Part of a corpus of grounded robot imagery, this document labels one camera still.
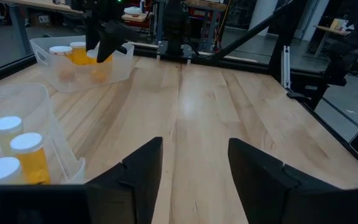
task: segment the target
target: prescription bottle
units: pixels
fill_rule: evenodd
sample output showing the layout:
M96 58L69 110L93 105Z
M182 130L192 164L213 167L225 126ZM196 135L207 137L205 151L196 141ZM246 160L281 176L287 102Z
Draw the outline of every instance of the prescription bottle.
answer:
M0 185L5 184L25 184L21 164L15 157L0 158Z
M88 58L86 57L85 42L71 42L70 47L73 49L73 63L76 65L86 65Z
M20 160L28 184L50 184L42 136L24 133L11 141L11 149Z
M18 116L0 118L0 146L4 156L14 156L10 143L16 136L23 134L23 122Z
M94 68L91 71L91 80L92 82L102 84L107 81L108 75L111 73L111 64L110 63L97 63L98 51L89 50L86 53L88 56L89 64L94 65Z
M53 55L65 56L66 58L73 61L73 49L67 46L54 46L49 48L49 53ZM70 67L67 68L58 68L59 70L59 79L62 82L70 82L75 78L75 71L70 70Z

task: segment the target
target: table leg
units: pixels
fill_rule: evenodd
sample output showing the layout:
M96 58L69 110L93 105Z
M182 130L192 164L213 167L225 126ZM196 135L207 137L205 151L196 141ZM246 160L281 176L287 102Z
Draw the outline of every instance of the table leg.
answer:
M158 42L162 40L162 16L164 14L164 8L165 8L165 3L158 2L157 38L155 40L156 44L158 44Z
M321 51L322 51L322 49L324 47L324 44L327 42L327 38L328 38L328 33L325 32L324 36L323 36L323 39L321 40L320 45L318 45L316 53L314 54L315 58L318 58L320 56L320 53L321 53Z
M208 40L206 41L205 45L205 51L210 52L211 51L211 45L212 41L214 39L214 31L215 31L215 25L216 25L216 19L218 18L218 11L214 10L212 15L211 24L209 25L209 34L208 34Z
M200 38L200 43L198 43L198 50L202 50L203 49L203 45L204 45L204 36L205 36L205 30L206 30L206 24L208 23L208 14L209 14L209 10L205 10L205 15L204 15L204 22L203 22L203 30L201 33L201 38Z
M17 4L10 6L9 12L11 14L15 39L18 41L22 56L24 57L32 53L29 38L25 31L24 18L22 17Z

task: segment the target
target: white lid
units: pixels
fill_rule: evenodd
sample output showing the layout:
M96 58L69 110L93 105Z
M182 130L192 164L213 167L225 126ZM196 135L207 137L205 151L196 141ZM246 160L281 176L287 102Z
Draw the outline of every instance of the white lid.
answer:
M51 54L65 55L73 53L73 49L67 46L54 46L49 48Z
M42 147L42 136L38 133L24 133L11 141L11 149L15 154L35 152Z
M22 172L20 161L15 157L0 158L0 184L9 182L19 176Z
M86 56L88 56L90 58L97 58L98 57L98 51L97 50L89 50L86 53Z
M23 129L22 119L18 116L0 118L0 134L10 134Z
M72 48L83 48L86 46L85 42L71 42L70 47Z

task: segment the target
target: translucent plastic container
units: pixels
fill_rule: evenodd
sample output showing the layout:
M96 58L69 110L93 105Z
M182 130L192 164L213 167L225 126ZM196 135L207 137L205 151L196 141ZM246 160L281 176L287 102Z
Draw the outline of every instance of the translucent plastic container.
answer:
M25 133L42 135L51 184L85 183L85 159L77 160L69 148L43 85L1 86L0 118L5 116L22 118ZM0 146L1 157L4 155Z
M115 51L112 54L114 59L112 62L97 65L75 65L69 58L49 53L51 47L70 46L71 42L81 41L85 41L85 36L46 37L30 40L35 57L43 68L42 75L53 87L59 91L71 93L129 78L134 57L134 46L131 44L122 45L127 49L126 55ZM108 74L107 78L95 79L95 71Z

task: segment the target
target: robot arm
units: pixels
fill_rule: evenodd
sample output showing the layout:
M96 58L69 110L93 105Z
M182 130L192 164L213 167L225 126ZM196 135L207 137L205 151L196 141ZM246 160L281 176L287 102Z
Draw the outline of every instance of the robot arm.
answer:
M100 41L98 63L116 50L126 54L121 45L138 41L138 33L121 22L125 6L123 0L66 0L66 4L84 12L86 50L94 49Z

